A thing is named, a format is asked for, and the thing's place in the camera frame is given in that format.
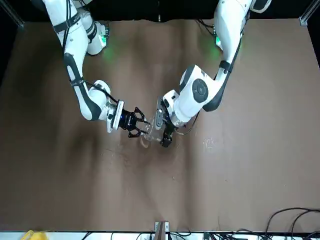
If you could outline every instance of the brown tabletop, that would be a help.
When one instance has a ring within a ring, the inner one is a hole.
[[[220,59],[193,20],[112,22],[109,47],[87,56],[83,73],[151,117],[189,65],[214,77]],[[279,209],[317,208],[319,90],[307,28],[250,20],[218,110],[168,149],[146,149],[81,116],[51,25],[27,23],[0,89],[0,230],[149,231],[167,220],[172,231],[263,231]],[[271,230],[287,231],[297,213]]]

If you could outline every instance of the small object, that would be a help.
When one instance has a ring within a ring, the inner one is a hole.
[[[34,232],[29,230],[21,240],[48,240],[48,238],[44,232]]]

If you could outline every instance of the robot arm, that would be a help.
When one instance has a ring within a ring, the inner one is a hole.
[[[126,111],[124,102],[115,100],[110,95],[109,86],[102,80],[97,80],[88,90],[83,76],[82,67],[86,53],[98,54],[106,46],[103,41],[103,38],[108,36],[106,27],[94,22],[87,11],[78,12],[71,0],[43,2],[62,45],[63,62],[83,117],[89,121],[106,121],[108,133],[121,127],[129,131],[129,138],[139,137],[144,131],[136,125],[137,122],[147,124],[144,114],[137,107],[134,112]]]
[[[261,13],[270,3],[271,0],[219,0],[214,12],[214,27],[223,49],[223,59],[214,79],[197,65],[190,66],[180,80],[180,95],[171,90],[158,99],[155,129],[165,125],[160,142],[163,147],[168,147],[173,132],[185,126],[202,108],[206,112],[218,108],[238,55],[248,11]]]

